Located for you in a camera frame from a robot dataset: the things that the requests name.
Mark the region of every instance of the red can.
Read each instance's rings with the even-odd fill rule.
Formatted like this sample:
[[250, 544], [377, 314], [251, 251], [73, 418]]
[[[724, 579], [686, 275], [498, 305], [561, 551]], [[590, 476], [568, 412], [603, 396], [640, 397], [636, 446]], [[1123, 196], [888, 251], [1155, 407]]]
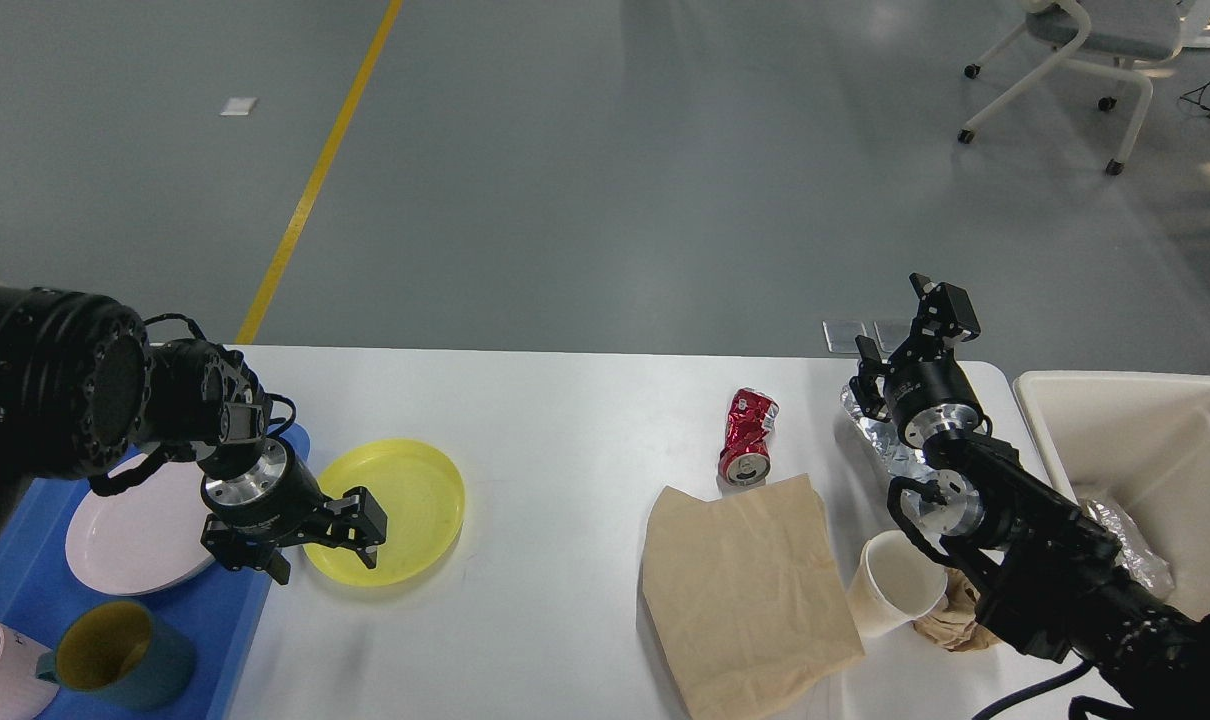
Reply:
[[725, 419], [725, 448], [720, 451], [720, 477], [734, 486], [751, 486], [770, 473], [765, 436], [774, 430], [778, 404], [755, 388], [734, 393]]

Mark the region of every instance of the robotic arm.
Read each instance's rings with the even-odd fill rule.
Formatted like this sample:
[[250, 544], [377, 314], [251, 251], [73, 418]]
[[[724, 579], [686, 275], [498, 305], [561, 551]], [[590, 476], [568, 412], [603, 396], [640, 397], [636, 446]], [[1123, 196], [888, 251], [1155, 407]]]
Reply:
[[980, 624], [1024, 655], [1061, 662], [1076, 651], [1134, 707], [1076, 698], [1072, 718], [1210, 718], [1210, 615], [1198, 623], [1146, 592], [1116, 565], [1111, 532], [990, 437], [953, 358], [957, 342], [979, 336], [969, 295], [920, 273], [911, 282], [920, 309], [910, 336], [888, 361], [858, 338], [849, 381], [862, 413], [893, 424], [938, 470], [891, 482], [894, 522], [930, 559], [970, 578]]
[[[146, 326], [162, 319], [184, 319], [192, 336], [148, 345]], [[271, 419], [276, 401], [290, 417]], [[184, 316], [144, 323], [110, 296], [0, 288], [0, 482], [88, 477], [97, 495], [116, 495], [165, 462], [194, 461], [211, 509], [201, 542], [225, 569], [284, 584], [280, 548], [300, 543], [348, 548], [375, 566], [386, 514], [363, 486], [323, 495], [281, 437], [293, 411], [240, 351]], [[109, 476], [129, 445], [146, 460]]]

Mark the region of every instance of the mug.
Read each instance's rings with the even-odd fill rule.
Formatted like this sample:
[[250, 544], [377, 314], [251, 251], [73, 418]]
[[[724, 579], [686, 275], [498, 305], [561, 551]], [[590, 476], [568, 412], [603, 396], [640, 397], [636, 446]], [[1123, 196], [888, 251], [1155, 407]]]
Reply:
[[870, 538], [858, 555], [846, 600], [858, 635], [878, 638], [934, 609], [947, 591], [947, 574], [901, 530]]
[[0, 623], [0, 720], [33, 720], [53, 699], [57, 687], [33, 678], [48, 647]]
[[121, 705], [151, 710], [174, 701], [192, 680], [192, 641], [138, 601], [99, 605], [67, 628], [35, 676]]

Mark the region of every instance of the white bin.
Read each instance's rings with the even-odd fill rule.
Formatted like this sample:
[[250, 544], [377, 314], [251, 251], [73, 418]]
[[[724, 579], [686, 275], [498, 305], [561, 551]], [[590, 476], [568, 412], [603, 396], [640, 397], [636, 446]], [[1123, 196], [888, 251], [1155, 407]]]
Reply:
[[1107, 488], [1169, 560], [1168, 601], [1210, 612], [1210, 378], [1036, 371], [1013, 387], [1054, 488]]

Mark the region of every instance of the mug handle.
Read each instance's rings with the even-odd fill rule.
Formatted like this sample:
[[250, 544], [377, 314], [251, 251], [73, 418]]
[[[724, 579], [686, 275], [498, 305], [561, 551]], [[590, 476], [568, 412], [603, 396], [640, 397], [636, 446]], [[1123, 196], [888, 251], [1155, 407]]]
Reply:
[[38, 680], [44, 680], [45, 682], [58, 684], [58, 675], [54, 673], [54, 652], [48, 651], [38, 657], [38, 668], [35, 669], [35, 678]]

